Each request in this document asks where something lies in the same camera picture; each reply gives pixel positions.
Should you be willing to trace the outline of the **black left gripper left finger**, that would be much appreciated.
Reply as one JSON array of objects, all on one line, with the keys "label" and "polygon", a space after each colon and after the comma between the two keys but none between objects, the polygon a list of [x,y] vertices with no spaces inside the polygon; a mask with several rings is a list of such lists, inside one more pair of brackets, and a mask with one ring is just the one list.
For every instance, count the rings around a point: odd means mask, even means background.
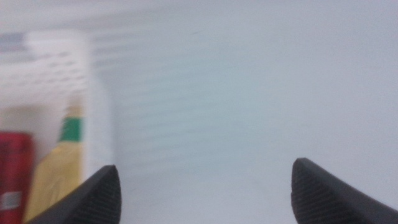
[{"label": "black left gripper left finger", "polygon": [[115,165],[106,165],[28,224],[119,224],[122,195]]}]

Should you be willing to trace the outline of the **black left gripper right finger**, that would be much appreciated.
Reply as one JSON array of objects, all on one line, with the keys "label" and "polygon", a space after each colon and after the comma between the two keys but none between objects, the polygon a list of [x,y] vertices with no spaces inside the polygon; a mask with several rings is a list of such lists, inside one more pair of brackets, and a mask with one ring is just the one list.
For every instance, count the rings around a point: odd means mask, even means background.
[{"label": "black left gripper right finger", "polygon": [[397,224],[397,210],[307,158],[292,166],[291,206],[300,224]]}]

